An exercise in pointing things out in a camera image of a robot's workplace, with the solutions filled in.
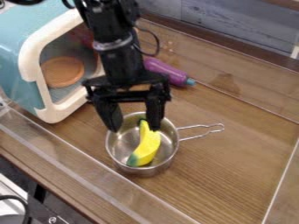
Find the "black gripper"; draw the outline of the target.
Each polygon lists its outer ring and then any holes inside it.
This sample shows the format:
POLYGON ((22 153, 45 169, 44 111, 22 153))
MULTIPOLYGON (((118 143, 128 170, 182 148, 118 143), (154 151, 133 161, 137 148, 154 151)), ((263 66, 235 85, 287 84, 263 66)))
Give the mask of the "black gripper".
POLYGON ((117 132, 121 127, 118 102, 145 102, 149 129, 157 131, 164 119, 164 104, 170 100, 169 82, 160 73, 145 69, 137 38, 94 39, 92 47, 102 63, 104 75, 84 80, 82 86, 106 129, 117 132))

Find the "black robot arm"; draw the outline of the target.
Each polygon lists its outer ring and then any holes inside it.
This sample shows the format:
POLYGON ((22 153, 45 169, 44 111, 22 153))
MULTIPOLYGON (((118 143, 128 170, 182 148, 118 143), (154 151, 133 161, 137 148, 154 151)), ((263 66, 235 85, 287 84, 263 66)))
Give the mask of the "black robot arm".
POLYGON ((86 99, 106 128, 118 131, 124 117, 118 104, 142 102, 149 129, 160 129, 164 105, 170 100, 169 81, 144 67, 144 52, 136 36, 140 11, 136 0, 70 0, 64 5, 78 11, 92 32, 92 48, 104 74, 82 81, 86 99))

